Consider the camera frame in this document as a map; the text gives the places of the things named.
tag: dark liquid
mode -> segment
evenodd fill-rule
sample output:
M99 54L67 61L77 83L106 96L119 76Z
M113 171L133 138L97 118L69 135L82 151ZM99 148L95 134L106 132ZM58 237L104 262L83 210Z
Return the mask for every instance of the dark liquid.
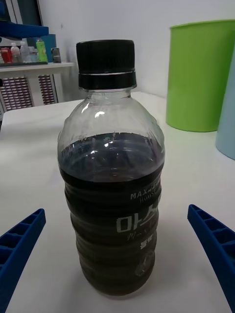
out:
M87 280L111 295L140 288L155 261L164 153L136 134L77 141L59 158Z

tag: blue plastic gripper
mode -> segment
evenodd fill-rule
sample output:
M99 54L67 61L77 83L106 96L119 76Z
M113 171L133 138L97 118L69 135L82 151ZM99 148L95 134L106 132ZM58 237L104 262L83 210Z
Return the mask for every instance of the blue plastic gripper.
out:
M5 313L45 223L39 209L0 237L0 313Z
M191 204L188 220L200 240L226 299L235 313L235 233Z

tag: bottle neck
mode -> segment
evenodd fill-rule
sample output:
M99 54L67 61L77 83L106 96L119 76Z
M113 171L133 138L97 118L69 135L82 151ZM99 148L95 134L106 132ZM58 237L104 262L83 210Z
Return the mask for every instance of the bottle neck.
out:
M89 100L118 100L131 97L131 88L118 90L89 90L87 99Z

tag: light blue bin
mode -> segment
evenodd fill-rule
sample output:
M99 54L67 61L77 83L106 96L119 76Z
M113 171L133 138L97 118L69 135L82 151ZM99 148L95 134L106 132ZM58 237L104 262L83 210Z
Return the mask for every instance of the light blue bin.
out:
M235 48L219 120L216 147L226 156L235 159Z

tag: green bottle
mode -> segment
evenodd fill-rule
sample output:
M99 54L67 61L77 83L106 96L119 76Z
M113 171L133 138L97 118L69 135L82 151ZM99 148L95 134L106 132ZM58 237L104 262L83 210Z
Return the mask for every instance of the green bottle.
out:
M36 46L37 46L37 50L38 50L39 61L40 62L48 62L45 43L41 38L37 39Z

